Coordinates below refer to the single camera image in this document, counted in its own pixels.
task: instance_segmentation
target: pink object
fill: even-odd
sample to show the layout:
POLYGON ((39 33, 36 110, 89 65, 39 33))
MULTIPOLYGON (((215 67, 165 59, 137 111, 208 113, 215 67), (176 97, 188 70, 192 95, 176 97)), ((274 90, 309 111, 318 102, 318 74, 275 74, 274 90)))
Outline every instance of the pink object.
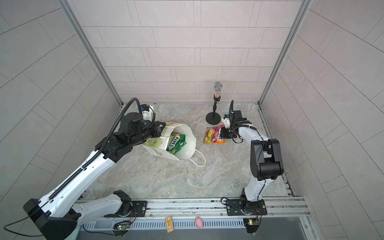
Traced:
POLYGON ((195 218, 195 223, 198 228, 203 228, 203 220, 200 217, 195 218))

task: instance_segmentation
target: small wooden block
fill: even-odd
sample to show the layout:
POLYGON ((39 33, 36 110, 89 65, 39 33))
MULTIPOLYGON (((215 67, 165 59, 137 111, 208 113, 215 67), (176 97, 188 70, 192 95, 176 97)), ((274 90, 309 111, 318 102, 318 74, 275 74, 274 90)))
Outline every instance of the small wooden block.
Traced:
POLYGON ((174 230, 171 216, 166 217, 166 225, 167 225, 167 232, 172 232, 174 230))

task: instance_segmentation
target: microphone grille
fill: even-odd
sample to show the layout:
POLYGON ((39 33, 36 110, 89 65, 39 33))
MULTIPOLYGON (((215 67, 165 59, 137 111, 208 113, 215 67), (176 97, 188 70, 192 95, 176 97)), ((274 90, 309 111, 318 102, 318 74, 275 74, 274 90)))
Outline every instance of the microphone grille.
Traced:
POLYGON ((215 82, 214 87, 215 90, 220 90, 223 87, 223 84, 221 84, 221 82, 215 82))

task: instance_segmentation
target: microphone stand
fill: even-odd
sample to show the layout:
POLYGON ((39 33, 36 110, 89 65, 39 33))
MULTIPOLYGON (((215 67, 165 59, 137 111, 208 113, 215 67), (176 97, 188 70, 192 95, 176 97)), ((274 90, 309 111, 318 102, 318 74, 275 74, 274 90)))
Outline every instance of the microphone stand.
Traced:
POLYGON ((208 113, 207 116, 205 117, 205 120, 207 121, 207 123, 211 124, 211 125, 216 125, 216 124, 219 124, 220 121, 221 121, 221 117, 220 115, 216 112, 216 109, 217 109, 217 102, 220 101, 220 98, 221 96, 219 96, 218 98, 214 95, 214 100, 215 100, 215 103, 214 103, 214 110, 213 112, 211 113, 208 113))

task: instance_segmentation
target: bag handle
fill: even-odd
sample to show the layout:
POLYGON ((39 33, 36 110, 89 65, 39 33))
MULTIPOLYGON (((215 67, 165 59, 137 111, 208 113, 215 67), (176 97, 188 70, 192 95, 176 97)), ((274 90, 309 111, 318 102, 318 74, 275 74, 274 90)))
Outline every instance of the bag handle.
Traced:
POLYGON ((199 166, 199 165, 197 165, 192 159, 190 159, 190 158, 188 158, 189 160, 191 160, 197 167, 204 167, 205 166, 205 164, 206 164, 206 160, 205 160, 205 157, 204 157, 204 155, 203 155, 203 158, 204 158, 204 165, 203 166, 199 166))

